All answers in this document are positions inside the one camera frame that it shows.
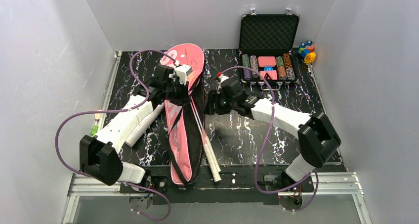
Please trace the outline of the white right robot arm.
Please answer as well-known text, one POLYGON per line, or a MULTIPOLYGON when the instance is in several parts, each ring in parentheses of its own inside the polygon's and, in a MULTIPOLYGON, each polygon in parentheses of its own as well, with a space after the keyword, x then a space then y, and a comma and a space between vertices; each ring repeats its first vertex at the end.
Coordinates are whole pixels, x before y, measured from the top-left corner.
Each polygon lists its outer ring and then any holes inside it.
POLYGON ((218 88, 208 92, 205 113, 229 114, 232 110, 253 120, 267 122, 298 139, 300 154, 281 173, 279 188, 294 185, 321 168, 341 145, 341 139, 323 112, 297 112, 262 95, 244 89, 241 83, 227 76, 218 79, 218 88))

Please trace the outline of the pink racket cover bag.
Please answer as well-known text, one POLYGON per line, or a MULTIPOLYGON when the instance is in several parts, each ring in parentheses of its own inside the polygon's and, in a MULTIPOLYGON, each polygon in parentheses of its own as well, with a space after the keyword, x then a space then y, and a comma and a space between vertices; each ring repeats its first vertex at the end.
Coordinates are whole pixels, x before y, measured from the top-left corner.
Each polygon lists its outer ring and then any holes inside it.
POLYGON ((197 111, 201 122, 205 121, 205 90, 203 71, 205 56, 203 50, 191 43, 170 48, 161 60, 162 65, 173 66, 171 58, 181 65, 192 68, 188 77, 189 95, 192 103, 178 106, 165 101, 165 113, 168 126, 168 154, 170 175, 174 184, 179 186, 193 183, 199 174, 203 155, 203 141, 194 112, 197 111))

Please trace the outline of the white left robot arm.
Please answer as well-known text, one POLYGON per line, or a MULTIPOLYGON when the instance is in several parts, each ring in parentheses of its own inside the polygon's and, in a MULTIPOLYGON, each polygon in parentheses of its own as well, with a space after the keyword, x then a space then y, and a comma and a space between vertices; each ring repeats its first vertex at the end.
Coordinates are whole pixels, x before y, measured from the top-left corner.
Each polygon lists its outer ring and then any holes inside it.
POLYGON ((165 100, 176 105, 186 103, 189 82, 193 77, 190 65, 175 68, 159 65, 146 87, 138 87, 129 98, 124 111, 94 136, 80 141, 80 171, 106 185, 116 182, 140 184, 146 170, 139 165, 121 161, 119 152, 128 137, 165 100))

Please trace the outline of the white shuttlecock tube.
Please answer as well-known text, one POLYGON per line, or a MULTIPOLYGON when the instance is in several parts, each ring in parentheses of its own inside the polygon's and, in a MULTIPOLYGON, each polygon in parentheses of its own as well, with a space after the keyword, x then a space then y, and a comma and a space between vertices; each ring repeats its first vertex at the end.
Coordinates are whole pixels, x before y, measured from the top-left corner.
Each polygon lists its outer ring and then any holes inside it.
POLYGON ((147 131, 151 124, 156 120, 156 118, 161 114, 164 108, 163 104, 158 105, 151 114, 145 117, 139 125, 135 127, 132 133, 125 140, 125 144, 129 147, 133 147, 135 143, 141 138, 141 136, 147 131))

